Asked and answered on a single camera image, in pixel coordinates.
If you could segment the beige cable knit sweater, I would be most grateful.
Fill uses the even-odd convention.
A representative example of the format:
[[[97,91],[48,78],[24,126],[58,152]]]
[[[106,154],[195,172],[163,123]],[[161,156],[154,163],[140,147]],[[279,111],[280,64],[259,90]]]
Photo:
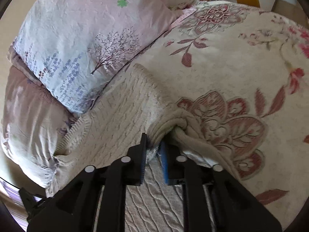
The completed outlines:
[[[232,176],[238,173],[227,155],[208,143],[199,121],[178,107],[169,91],[141,64],[131,65],[81,116],[57,146],[58,162],[47,187],[48,197],[64,188],[87,165],[98,168],[124,156],[129,147],[148,137],[144,183],[126,192],[126,231],[182,231],[179,187],[160,182],[158,146],[166,134],[182,151],[203,166],[221,165]]]

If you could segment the floral cream bedspread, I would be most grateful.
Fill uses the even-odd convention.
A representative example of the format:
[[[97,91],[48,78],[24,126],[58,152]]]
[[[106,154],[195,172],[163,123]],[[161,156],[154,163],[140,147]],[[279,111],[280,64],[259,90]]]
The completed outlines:
[[[201,2],[135,62],[288,228],[308,198],[307,28],[255,7]]]

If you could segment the pink tree print pillow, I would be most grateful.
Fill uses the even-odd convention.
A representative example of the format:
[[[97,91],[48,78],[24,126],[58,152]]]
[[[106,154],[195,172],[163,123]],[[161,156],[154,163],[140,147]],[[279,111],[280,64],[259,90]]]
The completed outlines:
[[[53,97],[83,114],[127,62],[186,16],[161,0],[37,0],[13,46]]]

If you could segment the mauve lower pillow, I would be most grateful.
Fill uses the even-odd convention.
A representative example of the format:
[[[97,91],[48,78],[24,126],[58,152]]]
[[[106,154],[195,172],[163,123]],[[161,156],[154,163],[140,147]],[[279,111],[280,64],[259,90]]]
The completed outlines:
[[[6,156],[42,188],[54,177],[57,145],[76,118],[34,76],[10,46],[1,145]]]

